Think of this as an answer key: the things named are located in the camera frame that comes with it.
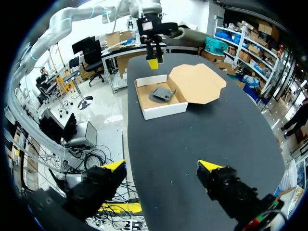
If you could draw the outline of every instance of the robotic arm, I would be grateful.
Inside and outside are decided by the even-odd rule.
[[[28,50],[20,62],[20,66],[14,73],[10,74],[7,83],[7,103],[9,109],[20,125],[36,139],[39,143],[51,150],[59,157],[68,161],[69,165],[77,167],[80,160],[74,158],[61,145],[48,138],[42,131],[37,128],[33,122],[26,116],[18,99],[14,94],[14,90],[19,86],[19,82],[23,76],[28,75],[34,68],[35,63],[40,56],[46,52],[52,45],[65,38],[72,31],[72,21],[80,21],[90,19],[96,16],[102,16],[102,22],[108,23],[115,21],[119,17],[131,15],[138,17],[137,20],[141,43],[147,45],[147,60],[151,63],[151,68],[158,68],[158,62],[162,63],[162,53],[159,46],[161,37],[158,34],[170,33],[177,30],[177,24],[162,24],[159,14],[162,8],[159,0],[120,0],[117,8],[103,7],[95,5],[92,7],[64,8],[55,13],[50,19],[49,33],[40,37],[37,42]],[[154,54],[151,43],[156,43],[157,55]]]

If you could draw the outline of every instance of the metal frame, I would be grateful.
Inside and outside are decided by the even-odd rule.
[[[215,22],[215,32],[216,32],[217,29],[219,29],[219,30],[226,30],[226,31],[229,31],[229,32],[233,32],[233,31],[230,30],[230,29],[225,29],[225,28],[222,28],[222,27],[218,26],[218,25],[217,25],[217,20],[216,20],[216,22]],[[250,65],[248,65],[251,69],[253,69],[259,76],[261,76],[261,77],[266,81],[266,84],[265,84],[264,88],[263,88],[262,91],[261,91],[261,94],[265,94],[265,93],[268,92],[268,91],[271,89],[271,87],[272,87],[272,84],[270,83],[270,81],[271,81],[271,79],[272,79],[272,77],[273,77],[273,75],[274,75],[274,73],[275,73],[275,71],[276,71],[276,69],[277,69],[277,66],[278,66],[278,63],[279,63],[280,59],[277,57],[276,54],[274,54],[273,52],[271,52],[270,50],[268,50],[267,48],[265,48],[265,47],[262,46],[261,44],[257,43],[256,41],[253,41],[252,39],[250,39],[250,38],[247,36],[246,32],[244,32],[243,30],[242,30],[242,32],[241,32],[240,34],[241,34],[240,43],[239,43],[239,44],[236,44],[237,52],[236,52],[236,55],[234,56],[234,62],[233,62],[234,65],[237,65],[237,64],[238,64],[238,61],[243,62],[243,61],[239,58],[239,53],[240,53],[241,50],[247,52],[247,51],[246,51],[247,49],[243,48],[244,40],[250,41],[250,42],[252,42],[252,43],[254,43],[254,44],[256,44],[256,45],[262,47],[266,52],[268,52],[270,55],[272,55],[274,58],[276,58],[274,67],[271,68],[270,76],[269,76],[269,78],[267,78],[267,79],[265,79],[263,75],[260,75],[260,73],[259,73],[257,70],[255,70],[253,67],[251,67]],[[228,40],[226,40],[226,39],[222,39],[222,38],[219,38],[219,37],[216,37],[216,36],[214,36],[214,38],[219,39],[219,40],[222,40],[222,41],[225,41],[225,42],[227,42],[227,43],[229,43],[229,44],[231,44],[231,45],[234,45],[234,44],[235,44],[235,43],[233,43],[233,42],[231,42],[231,41],[228,41]]]
[[[116,66],[116,62],[115,62],[115,58],[116,57],[119,57],[119,56],[125,55],[125,54],[137,53],[137,52],[141,52],[141,51],[146,51],[146,47],[145,46],[140,46],[139,49],[119,52],[119,53],[116,53],[116,54],[110,54],[110,55],[106,55],[105,57],[102,57],[102,62],[103,62],[103,66],[104,66],[104,73],[105,73],[105,76],[108,79],[108,82],[109,82],[110,86],[111,86],[112,93],[116,93],[117,90],[120,89],[120,88],[127,87],[127,80],[126,79],[122,79],[120,77],[119,72],[117,72],[116,74],[110,75],[109,71],[108,71],[106,60],[107,59],[112,59],[114,66]],[[164,54],[166,54],[166,47],[163,47],[163,51],[164,51]]]

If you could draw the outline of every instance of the black table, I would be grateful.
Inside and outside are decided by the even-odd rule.
[[[169,74],[181,64],[204,63],[227,81],[220,98],[187,111],[144,120],[134,80]],[[227,231],[230,219],[211,201],[196,177],[197,160],[230,165],[259,198],[274,193],[284,172],[277,141],[267,121],[245,92],[208,60],[166,54],[151,70],[145,56],[128,63],[128,147],[132,173],[150,231]]]

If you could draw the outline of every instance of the wire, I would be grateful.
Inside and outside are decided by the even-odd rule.
[[[112,33],[114,33],[115,28],[116,28],[117,13],[118,13],[118,10],[119,10],[119,8],[120,8],[122,2],[123,2],[123,0],[120,0],[119,5],[117,6],[116,11],[115,11],[115,13],[116,13],[116,14],[115,14],[115,23],[114,23],[114,28],[112,29]]]
[[[265,212],[261,213],[260,216],[264,216],[264,215],[267,215],[268,213],[276,213],[276,214],[280,214],[284,220],[284,223],[286,224],[288,219],[286,217],[286,215],[279,209],[269,209],[269,210],[266,210]]]

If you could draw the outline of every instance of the box lid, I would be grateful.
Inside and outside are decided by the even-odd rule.
[[[222,77],[204,64],[174,67],[169,77],[189,103],[206,104],[218,99],[220,90],[227,85]]]

